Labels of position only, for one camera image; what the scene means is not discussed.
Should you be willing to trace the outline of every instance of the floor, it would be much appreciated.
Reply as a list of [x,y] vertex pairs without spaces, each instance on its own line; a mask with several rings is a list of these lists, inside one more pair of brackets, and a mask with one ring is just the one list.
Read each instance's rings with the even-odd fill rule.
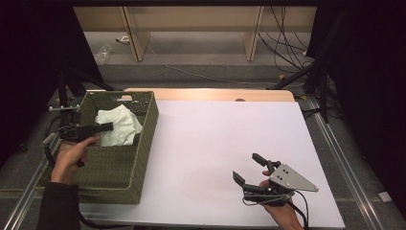
[[[111,46],[107,59],[100,64],[101,74],[106,83],[117,88],[127,87],[211,87],[211,88],[252,88],[263,89],[278,83],[281,78],[288,77],[297,69],[291,64],[275,58],[274,54],[259,39],[255,59],[247,61],[240,34],[238,33],[154,33],[151,36],[146,55],[141,62],[135,62],[128,45],[115,41],[124,33],[86,33],[93,54],[97,57],[105,45]],[[279,34],[261,33],[271,47]],[[298,34],[303,44],[308,44],[310,34]],[[305,47],[293,34],[286,35],[292,46],[305,50]],[[297,57],[290,57],[284,45],[279,44],[278,51],[288,60],[294,59],[296,64],[308,65],[311,59],[296,49]],[[305,79],[295,81],[288,87],[297,102],[304,110],[312,108],[308,97],[302,97],[301,86]],[[373,171],[364,160],[362,152],[354,142],[350,128],[341,116],[339,104],[333,99],[329,101],[329,124],[327,125],[337,139],[343,154],[348,159],[369,202],[373,205],[382,228],[406,229],[406,221],[397,211],[395,205],[383,202],[379,193],[385,192]],[[343,172],[332,154],[329,142],[321,131],[318,115],[308,114],[306,124],[317,150],[330,188],[342,214],[347,229],[368,229],[368,221],[364,219],[353,192],[349,188]],[[43,131],[54,115],[44,113],[26,141],[28,151],[17,152],[0,169],[0,226],[6,226],[7,217],[11,215],[19,198],[43,159],[40,143]],[[20,229],[34,229],[36,225],[40,197],[36,195],[29,211],[20,223]],[[168,227],[148,227],[150,229],[177,229]]]

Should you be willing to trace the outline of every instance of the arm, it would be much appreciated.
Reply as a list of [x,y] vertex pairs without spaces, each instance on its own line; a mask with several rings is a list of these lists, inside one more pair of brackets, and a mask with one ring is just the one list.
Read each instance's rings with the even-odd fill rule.
[[[264,175],[269,176],[269,172],[262,172]],[[269,188],[269,180],[264,180],[259,184],[261,187]],[[269,205],[262,205],[268,212],[275,222],[283,230],[303,230],[303,227],[299,223],[298,218],[296,217],[295,210],[288,204],[285,204],[282,207],[271,207]]]
[[97,141],[90,137],[80,143],[62,142],[51,182],[45,187],[36,229],[80,229],[78,186],[72,185],[77,162],[85,162],[86,147]]

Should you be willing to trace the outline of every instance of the white towel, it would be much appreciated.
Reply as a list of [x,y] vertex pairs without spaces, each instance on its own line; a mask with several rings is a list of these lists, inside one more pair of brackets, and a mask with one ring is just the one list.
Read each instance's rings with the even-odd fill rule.
[[113,123],[112,131],[101,132],[101,146],[131,146],[134,136],[143,129],[137,117],[124,105],[112,110],[99,110],[96,122]]

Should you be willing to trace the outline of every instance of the sleeve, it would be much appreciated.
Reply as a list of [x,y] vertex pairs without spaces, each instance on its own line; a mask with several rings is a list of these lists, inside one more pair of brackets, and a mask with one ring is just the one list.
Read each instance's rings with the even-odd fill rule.
[[80,229],[77,185],[50,182],[45,186],[36,229]]

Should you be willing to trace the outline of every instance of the human hand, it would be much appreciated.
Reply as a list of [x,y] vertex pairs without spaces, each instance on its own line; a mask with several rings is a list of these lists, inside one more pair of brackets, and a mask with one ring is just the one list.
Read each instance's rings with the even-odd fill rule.
[[98,137],[89,137],[79,143],[62,141],[59,146],[59,154],[51,174],[51,182],[70,185],[74,173],[78,170],[78,161],[86,162],[86,148],[98,141]]
[[[269,171],[264,171],[262,174],[269,176]],[[263,180],[259,184],[261,187],[269,188],[269,180]],[[275,222],[283,230],[303,230],[303,227],[299,223],[296,217],[295,210],[288,204],[284,204],[282,207],[272,207],[262,204],[262,207],[268,212]]]

